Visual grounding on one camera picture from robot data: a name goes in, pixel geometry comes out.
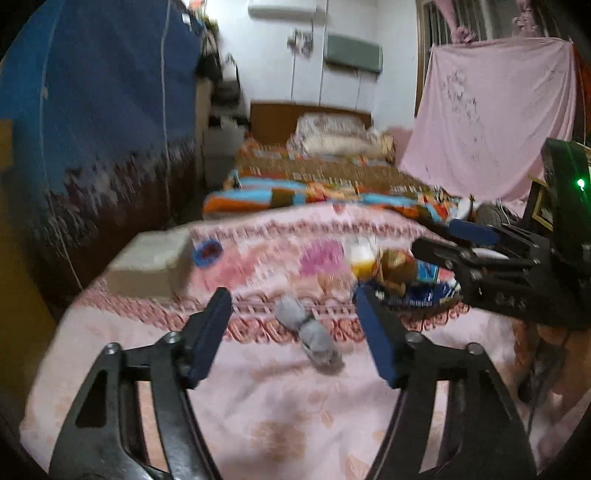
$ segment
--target blue wardrobe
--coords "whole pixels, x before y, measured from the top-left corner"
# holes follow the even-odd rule
[[[201,29],[176,0],[47,0],[4,57],[9,205],[47,299],[67,303],[191,195]]]

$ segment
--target pillow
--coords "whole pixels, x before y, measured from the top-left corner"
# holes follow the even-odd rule
[[[304,138],[326,134],[362,137],[366,132],[363,122],[355,116],[306,113],[298,118],[295,134]]]
[[[376,160],[386,157],[379,138],[369,141],[343,135],[311,135],[302,140],[301,147],[308,155],[363,155]]]

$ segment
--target pink curtain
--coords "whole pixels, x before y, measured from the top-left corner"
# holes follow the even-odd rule
[[[468,27],[457,24],[452,0],[434,0],[434,2],[452,31],[452,43],[470,43],[476,40],[476,36]]]
[[[514,200],[540,177],[548,137],[569,140],[576,106],[573,47],[506,38],[433,47],[400,169],[451,194]]]

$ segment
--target gray sock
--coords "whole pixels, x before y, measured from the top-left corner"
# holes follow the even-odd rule
[[[304,352],[319,367],[340,363],[340,354],[326,328],[295,297],[283,295],[275,304],[275,318],[288,330],[297,332]]]

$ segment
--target cable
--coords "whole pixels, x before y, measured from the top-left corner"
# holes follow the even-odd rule
[[[324,82],[324,49],[326,48],[326,31],[329,22],[329,0],[326,0],[326,15],[324,16],[324,32],[322,34],[322,58],[320,59],[320,91],[318,92],[318,106],[322,102],[322,83]]]
[[[296,53],[295,51],[292,52],[294,56],[294,61],[291,64],[291,89],[290,89],[290,100],[294,99],[294,78],[296,76]]]
[[[496,206],[499,207],[501,212],[503,212],[503,215],[505,215],[505,218],[507,219],[507,223],[510,225],[511,221],[509,220],[509,216],[507,215],[507,212],[505,211],[505,206],[503,205],[503,202],[501,201],[501,199],[496,200]]]
[[[363,72],[357,70],[359,75],[359,85],[357,86],[357,98],[355,99],[355,111],[357,111],[357,104],[359,103],[359,92],[361,92],[361,80],[363,79]]]
[[[59,227],[57,226],[56,208],[53,205],[53,198],[51,196],[51,188],[50,188],[50,184],[49,184],[49,174],[47,173],[47,162],[45,160],[45,137],[43,134],[43,112],[44,112],[45,96],[47,94],[47,88],[45,87],[45,81],[47,79],[47,63],[49,60],[49,51],[51,49],[51,44],[53,43],[53,37],[56,34],[57,23],[61,17],[61,12],[64,8],[64,3],[65,2],[61,3],[60,10],[59,10],[58,14],[56,15],[56,19],[53,22],[53,25],[51,26],[51,31],[49,33],[49,39],[47,41],[47,53],[45,54],[45,59],[43,60],[43,69],[41,71],[41,89],[39,91],[39,149],[41,151],[41,163],[43,164],[43,174],[45,176],[45,181],[47,183],[47,202],[49,203],[49,210],[50,210],[51,215],[53,217],[53,230],[56,234],[56,237],[58,237],[58,240],[61,243],[61,247],[64,249],[64,256],[66,257],[66,260],[68,261],[68,264],[70,266],[72,274],[74,275],[74,279],[76,280],[76,283],[78,283],[78,288],[80,288],[80,291],[82,291],[84,289],[82,288],[82,283],[80,283],[80,279],[78,278],[78,275],[76,273],[76,269],[74,269],[74,265],[72,264],[72,259],[70,259],[70,254],[68,253],[68,250],[66,247],[66,242],[64,241],[64,236],[63,236],[61,230],[59,229]]]
[[[566,346],[566,342],[569,341],[570,338],[570,332],[566,332],[566,336],[564,337],[564,340],[562,341],[562,344],[560,345],[561,348],[565,348]],[[531,434],[531,428],[534,424],[534,415],[535,415],[535,409],[538,406],[538,402],[540,401],[540,395],[542,394],[544,387],[545,387],[545,383],[548,381],[548,378],[550,376],[550,374],[554,371],[554,369],[556,367],[558,367],[559,362],[562,362],[562,357],[558,357],[554,360],[552,366],[550,368],[548,368],[546,370],[546,372],[544,373],[541,382],[538,384],[538,388],[535,391],[535,395],[533,398],[533,403],[531,406],[531,410],[530,410],[530,415],[527,418],[527,437],[530,437]]]
[[[312,45],[310,46],[310,51],[307,55],[308,58],[310,58],[314,53],[314,19],[310,20],[310,35],[312,36]]]
[[[170,205],[170,152],[168,151],[168,128],[166,124],[166,86],[164,83],[164,43],[168,35],[170,25],[170,0],[166,6],[166,20],[164,21],[164,30],[160,38],[160,83],[162,87],[162,128],[164,131],[164,155],[166,156],[166,171],[164,173],[164,188],[166,189],[166,212],[168,217],[171,215]]]
[[[583,96],[583,145],[587,146],[587,102],[585,102],[584,81],[582,68],[577,65],[577,74],[579,76],[579,83],[581,85],[581,95]]]

